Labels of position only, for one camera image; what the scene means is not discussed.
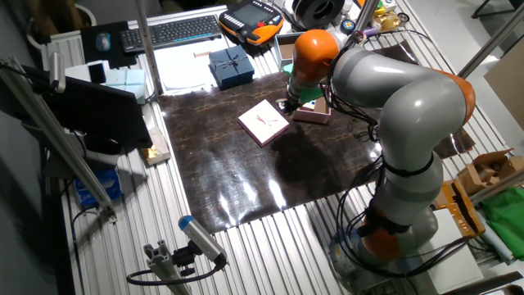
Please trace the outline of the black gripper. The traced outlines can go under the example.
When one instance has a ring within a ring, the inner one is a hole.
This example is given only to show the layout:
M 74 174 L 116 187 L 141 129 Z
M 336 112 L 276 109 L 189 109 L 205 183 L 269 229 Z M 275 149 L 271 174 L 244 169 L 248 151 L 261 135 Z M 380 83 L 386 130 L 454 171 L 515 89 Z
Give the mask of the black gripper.
M 288 88 L 286 99 L 278 99 L 277 105 L 280 111 L 285 111 L 291 116 L 297 108 L 302 106 L 300 92 L 295 91 L 293 88 Z

